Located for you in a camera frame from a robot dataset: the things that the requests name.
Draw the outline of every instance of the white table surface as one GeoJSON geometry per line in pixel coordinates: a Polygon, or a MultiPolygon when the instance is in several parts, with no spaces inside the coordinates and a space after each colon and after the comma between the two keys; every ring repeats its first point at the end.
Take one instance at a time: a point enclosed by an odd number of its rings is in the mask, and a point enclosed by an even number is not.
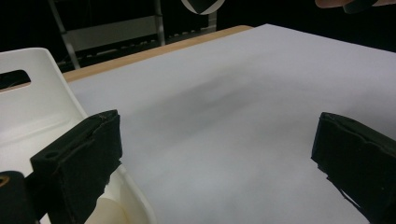
{"type": "Polygon", "coordinates": [[[264,25],[70,83],[118,109],[160,224],[368,223],[310,160],[322,111],[396,138],[396,54],[264,25]]]}

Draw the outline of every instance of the table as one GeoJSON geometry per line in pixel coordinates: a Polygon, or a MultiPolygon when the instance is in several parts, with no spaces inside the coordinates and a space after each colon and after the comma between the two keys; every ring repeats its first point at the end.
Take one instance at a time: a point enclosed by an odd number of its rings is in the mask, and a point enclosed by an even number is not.
{"type": "Polygon", "coordinates": [[[322,111],[396,138],[394,53],[266,24],[115,66],[70,88],[88,114],[119,110],[159,223],[368,223],[311,149],[322,111]]]}

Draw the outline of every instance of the white plastic bin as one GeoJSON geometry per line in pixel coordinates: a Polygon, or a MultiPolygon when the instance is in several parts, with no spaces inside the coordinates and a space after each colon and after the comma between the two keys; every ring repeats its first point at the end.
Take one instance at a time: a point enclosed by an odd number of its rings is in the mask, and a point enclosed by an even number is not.
{"type": "MultiPolygon", "coordinates": [[[[15,70],[25,71],[31,83],[0,91],[0,171],[28,176],[33,172],[29,159],[87,115],[46,49],[1,52],[0,74],[15,70]]],[[[49,221],[46,217],[41,222],[49,221]]],[[[148,201],[121,165],[87,223],[157,222],[148,201]]]]}

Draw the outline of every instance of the light wood trim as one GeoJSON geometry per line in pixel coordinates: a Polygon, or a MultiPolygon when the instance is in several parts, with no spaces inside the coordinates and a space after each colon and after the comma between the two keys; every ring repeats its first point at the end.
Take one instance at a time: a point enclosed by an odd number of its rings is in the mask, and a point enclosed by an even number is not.
{"type": "Polygon", "coordinates": [[[98,63],[91,66],[83,67],[74,71],[64,73],[64,78],[67,82],[71,82],[80,78],[89,77],[101,72],[105,72],[114,68],[118,68],[130,63],[136,63],[139,61],[146,60],[158,55],[165,54],[177,49],[184,49],[193,45],[201,44],[206,41],[214,40],[217,38],[224,37],[226,35],[236,34],[242,31],[251,29],[250,26],[240,25],[229,29],[216,31],[207,35],[196,36],[191,39],[182,40],[173,44],[161,46],[155,49],[148,49],[142,52],[131,54],[118,59],[110,60],[104,63],[98,63]]]}

